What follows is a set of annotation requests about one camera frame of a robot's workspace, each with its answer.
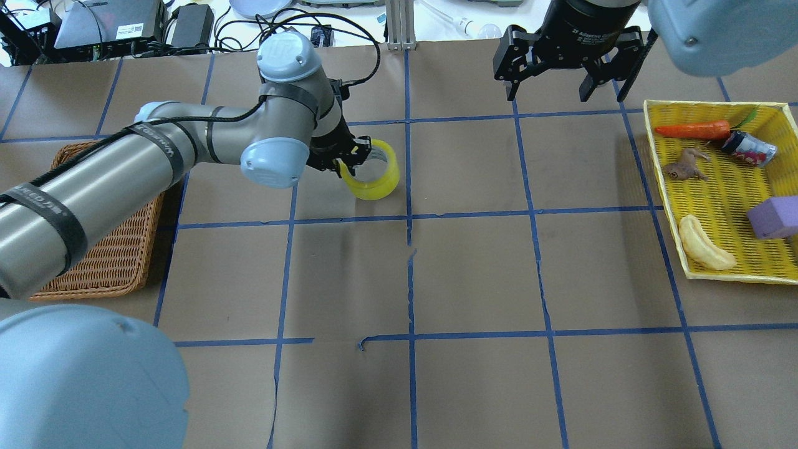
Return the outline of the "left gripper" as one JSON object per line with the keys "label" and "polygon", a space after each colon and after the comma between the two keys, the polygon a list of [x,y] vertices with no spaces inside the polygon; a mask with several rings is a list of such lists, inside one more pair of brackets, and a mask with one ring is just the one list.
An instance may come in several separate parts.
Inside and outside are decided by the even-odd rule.
{"label": "left gripper", "polygon": [[317,122],[310,141],[309,167],[317,171],[336,171],[345,183],[355,182],[355,171],[345,164],[364,164],[372,151],[372,140],[356,137],[343,117],[343,102],[350,97],[350,89],[340,79],[329,79],[332,105]]}

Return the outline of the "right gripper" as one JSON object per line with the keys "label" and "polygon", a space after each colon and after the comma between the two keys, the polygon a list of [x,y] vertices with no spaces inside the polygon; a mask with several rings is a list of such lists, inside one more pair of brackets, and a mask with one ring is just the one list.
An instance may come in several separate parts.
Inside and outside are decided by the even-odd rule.
{"label": "right gripper", "polygon": [[659,35],[629,26],[639,1],[551,1],[536,31],[508,26],[493,56],[493,76],[515,100],[521,82],[549,69],[580,69],[581,102],[611,80],[621,82],[617,102],[626,100]]}

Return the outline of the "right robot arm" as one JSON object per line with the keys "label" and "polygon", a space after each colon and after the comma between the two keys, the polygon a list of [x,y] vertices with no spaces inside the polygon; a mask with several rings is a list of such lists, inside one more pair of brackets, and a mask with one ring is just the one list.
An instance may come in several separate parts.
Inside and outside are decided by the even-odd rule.
{"label": "right robot arm", "polygon": [[529,33],[508,26],[493,57],[493,77],[514,100],[522,82],[553,69],[584,69],[579,99],[615,80],[624,102],[657,43],[695,77],[755,67],[796,45],[795,1],[647,1],[650,31],[630,19],[638,1],[552,1]]}

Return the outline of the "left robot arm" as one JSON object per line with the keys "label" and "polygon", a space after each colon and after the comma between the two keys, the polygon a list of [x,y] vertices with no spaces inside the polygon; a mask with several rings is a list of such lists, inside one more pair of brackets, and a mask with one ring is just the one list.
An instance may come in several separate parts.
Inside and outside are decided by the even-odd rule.
{"label": "left robot arm", "polygon": [[[239,165],[292,188],[307,167],[350,179],[370,137],[350,133],[333,82],[293,29],[257,51],[250,110],[152,102],[133,124],[2,194],[2,298],[25,299],[81,262],[123,221],[200,163]],[[80,304],[2,320],[3,448],[180,448],[190,395],[174,343],[155,326]]]}

